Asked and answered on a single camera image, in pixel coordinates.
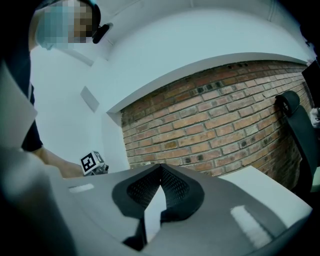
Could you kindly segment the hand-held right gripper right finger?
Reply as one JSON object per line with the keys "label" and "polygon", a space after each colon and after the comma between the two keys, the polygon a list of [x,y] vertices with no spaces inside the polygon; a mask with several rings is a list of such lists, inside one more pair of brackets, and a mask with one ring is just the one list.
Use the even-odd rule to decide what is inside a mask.
{"label": "hand-held right gripper right finger", "polygon": [[237,206],[244,206],[273,239],[287,229],[271,209],[237,185],[180,166],[174,170],[197,181],[204,190],[204,200],[188,219],[162,224],[147,245],[148,255],[245,256],[254,252],[255,247],[231,214]]}

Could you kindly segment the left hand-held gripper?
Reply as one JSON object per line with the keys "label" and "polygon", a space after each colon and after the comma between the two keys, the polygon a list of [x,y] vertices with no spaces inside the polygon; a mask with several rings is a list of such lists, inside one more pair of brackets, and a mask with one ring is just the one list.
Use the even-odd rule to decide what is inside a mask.
{"label": "left hand-held gripper", "polygon": [[103,175],[109,172],[109,166],[95,150],[80,159],[80,166],[84,176]]}

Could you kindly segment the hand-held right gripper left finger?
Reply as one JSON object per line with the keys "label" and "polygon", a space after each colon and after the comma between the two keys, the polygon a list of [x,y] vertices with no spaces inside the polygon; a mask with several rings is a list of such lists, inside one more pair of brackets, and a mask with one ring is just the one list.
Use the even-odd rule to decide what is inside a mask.
{"label": "hand-held right gripper left finger", "polygon": [[61,210],[77,251],[147,251],[160,231],[161,166],[66,180]]}

